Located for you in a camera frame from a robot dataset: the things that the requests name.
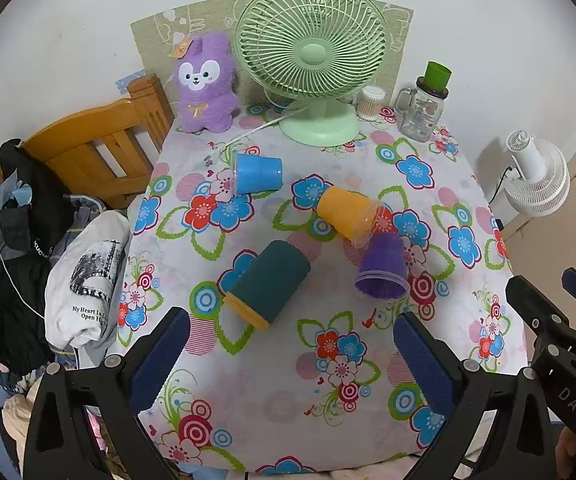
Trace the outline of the blue felt cup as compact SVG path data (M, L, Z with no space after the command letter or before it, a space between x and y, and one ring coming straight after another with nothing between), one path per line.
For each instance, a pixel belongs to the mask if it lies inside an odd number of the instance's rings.
M236 152L231 170L236 195L278 191L282 187L280 158Z

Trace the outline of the purple felt cup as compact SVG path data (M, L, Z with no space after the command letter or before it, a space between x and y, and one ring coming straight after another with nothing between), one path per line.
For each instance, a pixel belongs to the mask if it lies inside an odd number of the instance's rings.
M375 299L396 300L408 294L404 243L399 235L379 233L371 238L355 287Z

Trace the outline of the dark green felt cup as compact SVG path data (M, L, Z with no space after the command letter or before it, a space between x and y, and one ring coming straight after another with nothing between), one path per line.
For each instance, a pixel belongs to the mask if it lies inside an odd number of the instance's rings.
M300 249L273 240L226 292L225 304L256 330L266 330L310 270L309 259Z

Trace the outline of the orange felt cup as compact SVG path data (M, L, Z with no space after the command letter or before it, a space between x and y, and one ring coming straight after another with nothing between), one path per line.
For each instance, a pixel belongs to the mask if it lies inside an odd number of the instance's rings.
M320 197L316 212L355 248L365 247L382 203L345 188L331 186Z

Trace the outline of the small green cup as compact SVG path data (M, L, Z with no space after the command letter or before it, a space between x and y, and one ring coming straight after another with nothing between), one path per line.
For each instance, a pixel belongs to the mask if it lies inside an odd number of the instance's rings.
M451 76L452 70L438 62L429 61L425 68L423 80L428 88L443 92L448 88L448 81L450 81Z

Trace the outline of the white printed t-shirt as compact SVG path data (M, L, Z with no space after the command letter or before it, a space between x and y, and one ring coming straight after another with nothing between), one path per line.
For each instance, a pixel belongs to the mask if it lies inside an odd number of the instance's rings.
M124 214L102 212L52 267L44 318L46 339L53 347L82 348L102 338L128 235Z

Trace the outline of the white small fan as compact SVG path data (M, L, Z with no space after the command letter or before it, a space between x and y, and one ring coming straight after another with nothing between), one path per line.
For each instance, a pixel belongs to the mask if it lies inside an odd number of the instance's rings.
M529 217L553 214L570 191L570 174L562 151L524 130L510 133L506 148L518 171L504 188L508 203Z

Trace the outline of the black clothing pile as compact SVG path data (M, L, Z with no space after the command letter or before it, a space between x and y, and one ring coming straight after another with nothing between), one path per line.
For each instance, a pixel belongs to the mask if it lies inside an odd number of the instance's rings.
M23 376L52 360L45 336L50 257L73 226L71 191L46 164L13 139L0 146L12 191L0 207L0 363Z

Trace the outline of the floral tablecloth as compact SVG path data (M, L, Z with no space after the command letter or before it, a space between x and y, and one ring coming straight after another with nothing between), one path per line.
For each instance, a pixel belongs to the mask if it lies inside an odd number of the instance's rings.
M140 420L168 460L260 474L354 468L428 446L434 414L396 350L413 312L460 359L489 373L527 363L523 325L506 302L512 274L500 230L466 157L440 126L428 142L397 130L390 108L332 148L288 139L277 113L250 106L224 133L174 126L134 226L118 305L129 349L173 307L190 336ZM280 158L278 191L233 193L235 153ZM378 229L404 243L409 291L361 294L361 253L316 212L331 186L380 200ZM256 330L225 295L273 240L311 270L278 318Z

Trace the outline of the wooden chair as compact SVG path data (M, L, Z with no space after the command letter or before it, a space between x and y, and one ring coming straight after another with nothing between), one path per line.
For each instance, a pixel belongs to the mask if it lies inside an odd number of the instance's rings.
M125 99L68 115L14 143L53 170L71 192L125 209L146 191L153 171L136 131L145 130L160 151L174 121L158 76L139 77L127 90Z

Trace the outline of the glass mug jar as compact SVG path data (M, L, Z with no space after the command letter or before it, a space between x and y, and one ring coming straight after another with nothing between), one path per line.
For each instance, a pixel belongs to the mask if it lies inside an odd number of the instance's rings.
M414 86L399 90L394 103L397 128L404 136L418 142L428 142L437 127L448 98L448 88L433 89L419 76Z

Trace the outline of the cotton swab container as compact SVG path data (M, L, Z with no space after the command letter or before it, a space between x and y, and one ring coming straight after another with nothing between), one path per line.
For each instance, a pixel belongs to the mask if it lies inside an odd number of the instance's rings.
M369 84L358 91L356 99L357 116L365 120L375 120L379 117L383 102L385 100L385 91L373 84Z

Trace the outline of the purple plush toy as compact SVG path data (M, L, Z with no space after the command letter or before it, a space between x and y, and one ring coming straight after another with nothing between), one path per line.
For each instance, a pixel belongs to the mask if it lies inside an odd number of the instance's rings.
M186 132L223 133L233 124L238 98L236 63L225 32L187 37L173 49L178 116Z

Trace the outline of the green desk fan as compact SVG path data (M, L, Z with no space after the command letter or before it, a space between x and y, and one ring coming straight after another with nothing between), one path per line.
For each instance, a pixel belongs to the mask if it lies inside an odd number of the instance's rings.
M281 131L317 148L357 136L357 115L343 99L373 79L389 48L373 0L251 0L235 33L241 67L291 101Z

